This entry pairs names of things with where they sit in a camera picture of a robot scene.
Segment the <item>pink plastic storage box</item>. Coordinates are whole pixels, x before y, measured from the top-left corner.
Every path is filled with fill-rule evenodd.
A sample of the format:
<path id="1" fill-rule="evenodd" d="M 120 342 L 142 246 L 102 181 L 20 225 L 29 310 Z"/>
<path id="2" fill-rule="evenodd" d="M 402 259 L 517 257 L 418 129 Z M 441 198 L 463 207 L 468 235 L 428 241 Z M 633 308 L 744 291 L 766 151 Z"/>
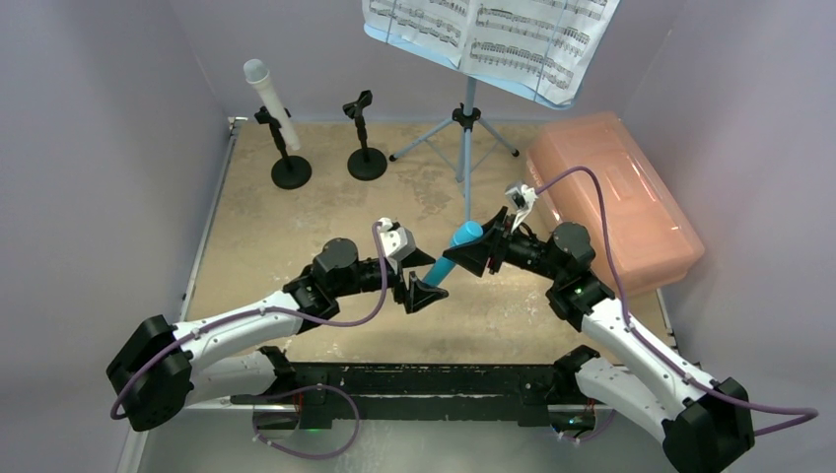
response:
<path id="1" fill-rule="evenodd" d="M 543 125 L 525 150 L 525 182 L 545 226 L 584 226 L 592 270 L 611 289 L 643 294 L 682 280 L 705 247 L 612 111 Z"/>

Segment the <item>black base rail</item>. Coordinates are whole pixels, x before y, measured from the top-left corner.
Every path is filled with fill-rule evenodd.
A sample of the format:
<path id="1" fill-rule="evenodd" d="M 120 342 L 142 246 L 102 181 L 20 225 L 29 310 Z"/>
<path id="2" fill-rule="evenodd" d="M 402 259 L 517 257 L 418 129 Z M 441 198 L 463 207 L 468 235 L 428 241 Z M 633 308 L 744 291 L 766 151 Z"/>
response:
<path id="1" fill-rule="evenodd" d="M 514 422 L 585 433 L 607 418 L 555 365 L 297 363 L 235 405 L 287 405 L 304 429 L 335 420 Z"/>

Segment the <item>aluminium frame rail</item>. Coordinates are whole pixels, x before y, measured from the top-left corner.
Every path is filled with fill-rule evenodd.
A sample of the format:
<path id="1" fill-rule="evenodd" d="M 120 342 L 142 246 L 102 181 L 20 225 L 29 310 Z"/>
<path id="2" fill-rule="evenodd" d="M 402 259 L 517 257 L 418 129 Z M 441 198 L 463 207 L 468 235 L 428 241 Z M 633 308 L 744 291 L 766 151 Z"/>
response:
<path id="1" fill-rule="evenodd" d="M 197 275 L 199 272 L 201 260 L 205 253 L 205 247 L 208 237 L 211 233 L 213 222 L 215 220 L 217 206 L 219 204 L 224 183 L 228 174 L 229 166 L 237 146 L 239 136 L 244 126 L 248 122 L 247 117 L 230 117 L 230 134 L 227 140 L 226 150 L 224 152 L 218 177 L 214 185 L 211 187 L 212 194 L 209 200 L 209 207 L 206 213 L 203 230 L 198 241 L 191 269 L 188 273 L 188 279 L 181 298 L 181 304 L 174 315 L 174 322 L 182 322 L 185 320 L 191 300 L 194 293 Z M 130 430 L 127 434 L 123 449 L 115 471 L 117 473 L 138 472 L 140 463 L 143 457 L 145 445 L 148 438 L 148 432 L 136 433 Z"/>

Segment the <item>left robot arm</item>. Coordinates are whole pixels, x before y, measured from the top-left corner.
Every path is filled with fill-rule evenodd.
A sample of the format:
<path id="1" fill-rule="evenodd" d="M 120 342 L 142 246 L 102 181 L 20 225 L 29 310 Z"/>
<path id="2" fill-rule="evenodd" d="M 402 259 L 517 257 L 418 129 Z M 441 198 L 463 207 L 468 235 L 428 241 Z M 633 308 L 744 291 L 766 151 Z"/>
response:
<path id="1" fill-rule="evenodd" d="M 202 398 L 206 387 L 198 378 L 211 366 L 272 339 L 338 326 L 341 297 L 379 293 L 372 315 L 386 295 L 408 313 L 448 297 L 403 272 L 434 263 L 432 256 L 412 243 L 383 242 L 376 249 L 377 256 L 362 260 L 352 240 L 334 238 L 297 278 L 259 301 L 196 322 L 143 320 L 105 370 L 116 394 L 110 417 L 127 420 L 136 432 L 157 428 Z"/>

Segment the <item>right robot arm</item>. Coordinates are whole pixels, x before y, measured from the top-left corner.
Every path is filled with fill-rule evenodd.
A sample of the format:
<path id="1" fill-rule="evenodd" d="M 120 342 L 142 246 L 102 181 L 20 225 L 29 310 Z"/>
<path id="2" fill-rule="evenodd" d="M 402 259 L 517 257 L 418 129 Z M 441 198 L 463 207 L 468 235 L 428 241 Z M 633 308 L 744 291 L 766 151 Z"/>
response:
<path id="1" fill-rule="evenodd" d="M 755 444 L 745 388 L 717 381 L 655 337 L 591 269 L 595 252 L 587 229 L 558 225 L 541 240 L 512 227 L 502 208 L 482 225 L 482 236 L 443 253 L 471 274 L 496 273 L 508 263 L 551 281 L 545 296 L 556 316 L 614 354 L 613 364 L 588 347 L 560 359 L 556 393 L 601 401 L 662 446 L 678 472 L 723 472 Z"/>

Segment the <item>white toy microphone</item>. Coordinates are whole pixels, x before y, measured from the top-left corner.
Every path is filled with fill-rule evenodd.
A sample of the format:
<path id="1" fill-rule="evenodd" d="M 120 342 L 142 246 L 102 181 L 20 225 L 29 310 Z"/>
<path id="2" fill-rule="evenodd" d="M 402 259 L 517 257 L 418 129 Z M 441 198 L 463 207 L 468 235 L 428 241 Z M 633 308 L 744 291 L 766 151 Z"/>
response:
<path id="1" fill-rule="evenodd" d="M 244 77 L 260 96 L 264 106 L 275 118 L 283 131 L 286 144 L 293 150 L 301 149 L 301 142 L 285 106 L 282 104 L 272 81 L 270 69 L 260 59 L 249 59 L 244 63 Z"/>

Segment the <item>black mic stand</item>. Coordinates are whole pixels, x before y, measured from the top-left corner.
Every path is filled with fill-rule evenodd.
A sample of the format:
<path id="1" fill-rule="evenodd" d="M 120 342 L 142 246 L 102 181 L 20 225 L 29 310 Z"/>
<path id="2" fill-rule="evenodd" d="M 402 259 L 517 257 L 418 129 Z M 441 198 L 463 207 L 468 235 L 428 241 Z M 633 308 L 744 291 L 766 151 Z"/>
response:
<path id="1" fill-rule="evenodd" d="M 379 149 L 368 145 L 368 131 L 363 110 L 372 104 L 371 90 L 360 93 L 355 101 L 342 106 L 344 114 L 354 121 L 360 148 L 354 151 L 348 161 L 347 169 L 350 175 L 358 180 L 371 181 L 381 177 L 387 169 L 387 157 Z"/>
<path id="2" fill-rule="evenodd" d="M 281 189 L 293 190 L 305 185 L 312 177 L 312 167 L 301 156 L 288 154 L 287 143 L 281 131 L 279 121 L 274 118 L 265 105 L 255 113 L 258 124 L 266 124 L 281 158 L 272 166 L 270 176 L 273 184 Z"/>

